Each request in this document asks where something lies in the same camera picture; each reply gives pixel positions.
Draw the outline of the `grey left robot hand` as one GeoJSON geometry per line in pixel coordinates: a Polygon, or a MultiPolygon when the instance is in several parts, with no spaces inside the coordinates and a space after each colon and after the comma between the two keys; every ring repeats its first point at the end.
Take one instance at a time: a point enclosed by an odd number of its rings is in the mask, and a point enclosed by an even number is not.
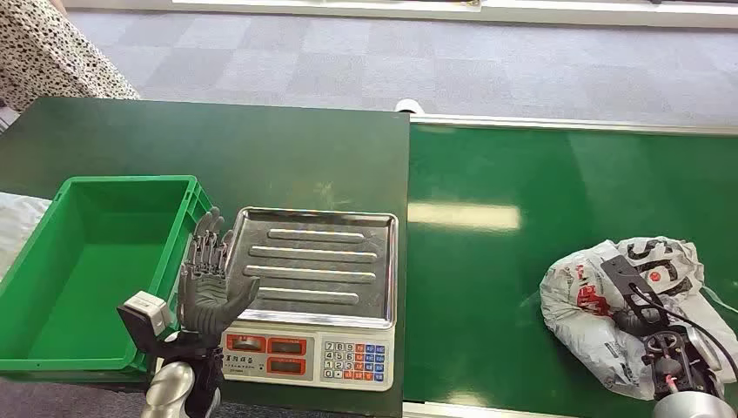
{"type": "Polygon", "coordinates": [[[204,336],[221,334],[257,299],[260,278],[228,272],[234,232],[222,231],[218,207],[197,222],[178,278],[177,317],[182,328],[204,336]]]}

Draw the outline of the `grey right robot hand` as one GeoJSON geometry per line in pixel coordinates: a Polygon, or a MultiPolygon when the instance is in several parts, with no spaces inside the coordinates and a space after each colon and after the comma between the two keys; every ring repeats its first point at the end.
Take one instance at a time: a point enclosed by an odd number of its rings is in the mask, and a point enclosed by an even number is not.
{"type": "Polygon", "coordinates": [[[639,312],[632,309],[615,312],[612,318],[623,332],[636,337],[646,337],[661,331],[665,325],[660,312],[654,308],[644,308],[639,312]]]}

